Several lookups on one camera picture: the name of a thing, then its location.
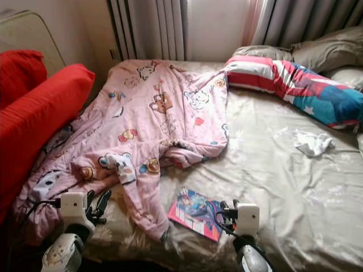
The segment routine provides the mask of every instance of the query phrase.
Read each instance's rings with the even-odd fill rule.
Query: cartoon print blanket
[[[227,144],[225,74],[192,74],[164,61],[124,61],[98,97],[45,146],[13,212],[67,190],[96,193],[121,182],[128,213],[154,240],[168,230],[159,200],[160,168],[218,156]],[[60,222],[42,205],[31,215],[27,243],[39,244]]]

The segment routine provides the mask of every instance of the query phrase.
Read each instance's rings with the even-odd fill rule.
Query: gray curtain
[[[363,24],[363,0],[266,0],[253,45],[290,47]]]
[[[109,0],[109,7],[123,60],[184,60],[179,0]]]

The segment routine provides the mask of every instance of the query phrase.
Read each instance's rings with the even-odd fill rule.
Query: book cover
[[[217,242],[222,232],[214,221],[217,211],[221,211],[218,201],[182,187],[169,210],[168,217]]]

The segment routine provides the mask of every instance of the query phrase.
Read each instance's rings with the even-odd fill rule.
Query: mattress
[[[174,62],[188,71],[217,71],[222,63]],[[277,271],[362,271],[362,134],[332,130],[277,97],[229,90],[226,150],[187,169],[163,169],[161,199],[168,210],[182,186],[212,199],[260,206],[259,244]],[[327,133],[335,148],[308,158],[294,147],[299,132]],[[165,245],[131,221],[121,185],[112,187],[107,223],[96,227],[84,256],[150,260],[179,271],[238,271],[233,238],[215,243],[177,223]]]

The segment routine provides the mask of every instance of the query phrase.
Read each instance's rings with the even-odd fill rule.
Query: red cushion
[[[47,79],[42,57],[40,52],[33,50],[13,50],[0,54],[0,109]]]
[[[70,65],[0,111],[0,223],[41,147],[77,116],[94,79],[83,65]]]

